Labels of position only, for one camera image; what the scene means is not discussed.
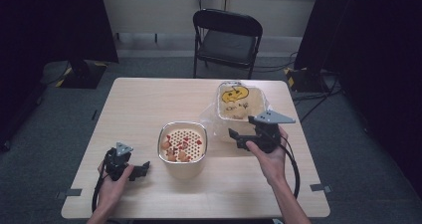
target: black chair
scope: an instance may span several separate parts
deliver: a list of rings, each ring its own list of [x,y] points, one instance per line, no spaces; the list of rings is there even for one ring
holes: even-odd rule
[[[198,60],[249,69],[251,79],[263,28],[254,18],[216,9],[203,9],[193,16],[195,56],[193,78]]]

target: black curtain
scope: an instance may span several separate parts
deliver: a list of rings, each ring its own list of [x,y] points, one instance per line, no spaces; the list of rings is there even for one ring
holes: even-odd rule
[[[47,63],[118,63],[103,0],[0,0],[0,37],[0,142]]]
[[[297,63],[340,72],[366,127],[422,197],[421,28],[420,0],[316,0]]]

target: plastic container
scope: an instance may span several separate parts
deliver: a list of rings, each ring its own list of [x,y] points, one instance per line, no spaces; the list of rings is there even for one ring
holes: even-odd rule
[[[177,121],[161,130],[157,150],[173,177],[187,179],[202,171],[207,146],[207,132],[202,124]]]
[[[228,128],[240,133],[255,134],[248,116],[256,116],[268,108],[264,93],[255,87],[224,84],[219,87],[216,98],[216,120],[213,121],[215,134],[221,141],[233,142]]]

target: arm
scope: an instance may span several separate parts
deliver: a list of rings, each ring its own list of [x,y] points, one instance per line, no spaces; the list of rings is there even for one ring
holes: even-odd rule
[[[279,129],[282,137],[287,139],[288,134],[280,126]],[[281,144],[286,146],[287,142],[282,138]],[[311,223],[286,180],[286,153],[280,147],[277,147],[272,153],[265,153],[253,141],[247,141],[246,145],[260,162],[261,169],[268,184],[273,188],[286,223]]]
[[[124,192],[124,187],[126,186],[132,171],[133,165],[129,165],[124,170],[118,181],[112,181],[109,176],[105,177],[103,185],[100,189],[97,209],[91,216],[90,220],[88,220],[89,224],[106,223],[108,217],[112,214],[115,207],[117,206],[117,203]]]

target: chair seat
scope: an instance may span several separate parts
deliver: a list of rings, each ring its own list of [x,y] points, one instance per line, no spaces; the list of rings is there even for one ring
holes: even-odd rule
[[[249,67],[253,62],[256,39],[231,33],[208,31],[198,50],[198,59],[236,63],[238,67]]]

